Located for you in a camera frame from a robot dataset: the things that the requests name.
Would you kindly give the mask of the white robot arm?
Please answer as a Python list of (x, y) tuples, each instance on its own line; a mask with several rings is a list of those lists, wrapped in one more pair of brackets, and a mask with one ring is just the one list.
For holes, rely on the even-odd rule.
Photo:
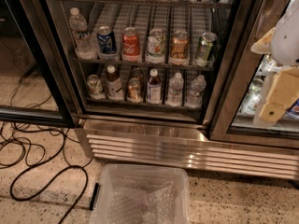
[(299, 98), (299, 0), (295, 0), (276, 26), (255, 42), (250, 50), (270, 54), (283, 65), (274, 75), (268, 75), (262, 88), (253, 124), (258, 127), (275, 125)]

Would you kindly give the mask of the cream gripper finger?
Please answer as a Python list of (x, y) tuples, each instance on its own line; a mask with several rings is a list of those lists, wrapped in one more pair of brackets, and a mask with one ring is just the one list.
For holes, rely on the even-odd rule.
[(255, 42), (250, 50), (257, 54), (270, 54), (271, 53), (271, 40), (275, 28), (270, 29), (261, 39)]
[(299, 68), (289, 68), (274, 75), (259, 118), (276, 123), (299, 98)]

